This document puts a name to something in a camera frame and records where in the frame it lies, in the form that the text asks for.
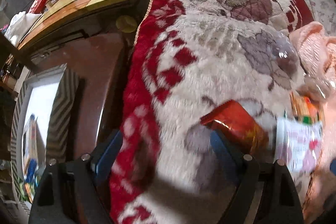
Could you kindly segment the white pink strawberry packet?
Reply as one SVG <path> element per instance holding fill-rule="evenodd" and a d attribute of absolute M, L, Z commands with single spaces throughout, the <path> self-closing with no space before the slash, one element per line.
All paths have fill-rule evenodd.
<path fill-rule="evenodd" d="M 277 119 L 275 160 L 285 162 L 291 173 L 311 173 L 322 146 L 322 122 L 299 123 L 283 117 Z"/>

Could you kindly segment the clear bag red fruit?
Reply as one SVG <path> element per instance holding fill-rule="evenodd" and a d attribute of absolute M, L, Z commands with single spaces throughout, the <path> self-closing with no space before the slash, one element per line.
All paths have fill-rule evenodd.
<path fill-rule="evenodd" d="M 297 74 L 300 64 L 297 51 L 289 38 L 282 32 L 275 32 L 273 35 L 272 55 L 278 67 L 291 79 Z"/>

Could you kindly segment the red gift box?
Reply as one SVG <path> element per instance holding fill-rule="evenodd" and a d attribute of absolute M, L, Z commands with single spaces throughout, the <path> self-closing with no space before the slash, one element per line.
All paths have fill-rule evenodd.
<path fill-rule="evenodd" d="M 41 14 L 45 9 L 46 3 L 49 0 L 34 0 L 33 4 L 29 9 L 29 13 L 31 14 Z"/>

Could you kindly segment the dark green cracker packet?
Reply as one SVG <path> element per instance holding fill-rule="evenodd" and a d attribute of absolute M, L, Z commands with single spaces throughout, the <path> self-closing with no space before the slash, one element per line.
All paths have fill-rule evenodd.
<path fill-rule="evenodd" d="M 19 179 L 19 192 L 23 201 L 33 203 L 35 197 L 35 185 L 34 183 L 28 183 Z"/>

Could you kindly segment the striped cardboard tray box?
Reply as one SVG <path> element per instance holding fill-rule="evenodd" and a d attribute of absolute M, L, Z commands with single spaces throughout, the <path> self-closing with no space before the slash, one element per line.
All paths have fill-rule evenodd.
<path fill-rule="evenodd" d="M 74 104 L 78 75 L 66 64 L 58 65 L 23 81 L 15 105 L 11 129 L 11 174 L 15 200 L 19 212 L 30 215 L 31 203 L 23 201 L 19 192 L 19 179 L 25 180 L 22 170 L 22 135 L 31 114 L 37 119 L 38 165 L 34 178 L 42 173 L 51 159 L 66 159 L 68 124 Z"/>

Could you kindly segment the blue white biscuit pack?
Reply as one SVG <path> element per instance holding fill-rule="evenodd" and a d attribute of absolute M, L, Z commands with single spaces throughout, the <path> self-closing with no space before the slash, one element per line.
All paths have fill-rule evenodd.
<path fill-rule="evenodd" d="M 31 114 L 22 135 L 22 170 L 26 183 L 32 183 L 37 165 L 37 119 Z"/>

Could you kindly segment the white plastic bag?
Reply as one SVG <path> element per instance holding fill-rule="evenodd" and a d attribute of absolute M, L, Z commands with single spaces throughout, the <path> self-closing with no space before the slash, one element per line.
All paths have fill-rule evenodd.
<path fill-rule="evenodd" d="M 26 13 L 25 11 L 14 15 L 4 34 L 5 38 L 7 38 L 13 46 L 17 47 L 41 16 L 42 14 Z"/>

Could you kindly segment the pink fringed cloth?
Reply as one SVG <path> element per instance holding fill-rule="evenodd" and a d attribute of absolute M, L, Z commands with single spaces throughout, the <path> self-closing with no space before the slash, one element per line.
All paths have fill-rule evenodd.
<path fill-rule="evenodd" d="M 303 204 L 305 223 L 313 223 L 335 205 L 335 174 L 330 170 L 335 160 L 335 37 L 325 35 L 321 23 L 311 22 L 291 32 L 289 39 L 306 71 L 299 92 L 320 102 L 325 117 L 321 155 Z"/>

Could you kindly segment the red snack packet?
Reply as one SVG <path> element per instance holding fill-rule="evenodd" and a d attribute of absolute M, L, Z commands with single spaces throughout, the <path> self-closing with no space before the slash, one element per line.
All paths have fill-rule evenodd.
<path fill-rule="evenodd" d="M 262 127 L 235 100 L 229 100 L 200 118 L 200 123 L 219 130 L 242 153 L 256 155 L 266 149 L 269 138 Z"/>

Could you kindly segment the red floral plush blanket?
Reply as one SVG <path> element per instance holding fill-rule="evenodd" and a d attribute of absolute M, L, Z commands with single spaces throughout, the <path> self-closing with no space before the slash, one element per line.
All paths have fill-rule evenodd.
<path fill-rule="evenodd" d="M 272 34 L 312 20 L 305 0 L 150 0 L 109 180 L 115 222 L 217 223 L 235 185 L 199 120 L 236 100 L 273 136 L 303 70 L 276 63 Z"/>

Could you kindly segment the floral bedsheet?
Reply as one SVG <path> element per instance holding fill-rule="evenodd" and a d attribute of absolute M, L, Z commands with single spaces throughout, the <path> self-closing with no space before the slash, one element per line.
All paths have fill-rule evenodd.
<path fill-rule="evenodd" d="M 335 36 L 335 1 L 334 0 L 308 0 L 315 21 L 321 23 L 326 33 Z"/>

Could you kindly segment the green rice cracker packet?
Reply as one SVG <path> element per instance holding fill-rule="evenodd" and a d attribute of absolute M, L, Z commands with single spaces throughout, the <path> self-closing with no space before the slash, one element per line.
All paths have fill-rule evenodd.
<path fill-rule="evenodd" d="M 323 107 L 319 102 L 297 93 L 290 94 L 291 108 L 294 118 L 304 124 L 325 123 Z"/>

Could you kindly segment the clear bag brown snack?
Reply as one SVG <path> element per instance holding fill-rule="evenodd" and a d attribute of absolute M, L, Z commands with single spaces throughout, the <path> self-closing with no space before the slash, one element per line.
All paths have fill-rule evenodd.
<path fill-rule="evenodd" d="M 306 75 L 300 92 L 318 102 L 327 102 L 335 96 L 335 83 L 321 77 Z"/>

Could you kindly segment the dark wooden chair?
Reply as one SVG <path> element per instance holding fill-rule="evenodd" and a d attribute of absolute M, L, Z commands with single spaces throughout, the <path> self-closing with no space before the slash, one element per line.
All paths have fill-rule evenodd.
<path fill-rule="evenodd" d="M 65 43 L 38 63 L 20 53 L 6 38 L 1 38 L 1 46 L 18 62 L 28 66 L 33 71 L 32 76 L 62 64 L 78 75 L 65 161 L 92 152 L 119 127 L 128 56 L 127 43 L 120 34 L 99 34 Z"/>

